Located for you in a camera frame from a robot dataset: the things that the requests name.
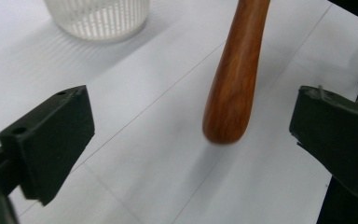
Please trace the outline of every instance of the wooden pestle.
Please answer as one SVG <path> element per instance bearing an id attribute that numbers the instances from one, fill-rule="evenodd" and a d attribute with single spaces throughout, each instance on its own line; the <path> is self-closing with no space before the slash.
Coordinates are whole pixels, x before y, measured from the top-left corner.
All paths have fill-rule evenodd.
<path id="1" fill-rule="evenodd" d="M 269 0 L 239 0 L 203 119 L 213 143 L 234 143 L 248 125 Z"/>

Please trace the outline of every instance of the plastic container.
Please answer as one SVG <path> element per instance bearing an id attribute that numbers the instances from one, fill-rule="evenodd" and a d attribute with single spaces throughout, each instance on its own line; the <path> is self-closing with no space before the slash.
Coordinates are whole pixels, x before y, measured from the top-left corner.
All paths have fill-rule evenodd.
<path id="1" fill-rule="evenodd" d="M 145 24 L 150 0 L 45 0 L 53 20 L 67 33 L 96 41 L 119 41 Z"/>

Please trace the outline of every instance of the wooden handle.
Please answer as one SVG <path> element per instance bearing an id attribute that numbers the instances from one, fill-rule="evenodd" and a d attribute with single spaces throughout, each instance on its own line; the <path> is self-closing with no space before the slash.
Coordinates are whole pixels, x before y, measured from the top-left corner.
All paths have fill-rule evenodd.
<path id="1" fill-rule="evenodd" d="M 205 108 L 203 131 L 211 142 L 236 142 L 246 130 L 268 9 L 269 0 L 238 3 Z"/>

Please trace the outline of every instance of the clear plastic cup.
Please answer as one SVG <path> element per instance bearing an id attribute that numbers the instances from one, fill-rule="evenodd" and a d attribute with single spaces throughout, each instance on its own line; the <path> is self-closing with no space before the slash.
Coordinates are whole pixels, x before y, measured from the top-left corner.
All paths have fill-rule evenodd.
<path id="1" fill-rule="evenodd" d="M 150 0 L 45 0 L 53 20 L 67 33 L 95 41 L 119 41 L 145 24 Z"/>

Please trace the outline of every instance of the screw hole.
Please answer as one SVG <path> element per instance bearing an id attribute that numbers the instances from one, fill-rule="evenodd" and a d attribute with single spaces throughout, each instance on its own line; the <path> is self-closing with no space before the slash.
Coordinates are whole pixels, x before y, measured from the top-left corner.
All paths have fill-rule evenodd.
<path id="1" fill-rule="evenodd" d="M 17 128 L 15 130 L 13 130 L 12 133 L 14 133 L 14 134 L 22 134 L 22 133 L 25 133 L 26 131 L 27 131 L 26 128 L 21 127 L 21 128 Z"/>

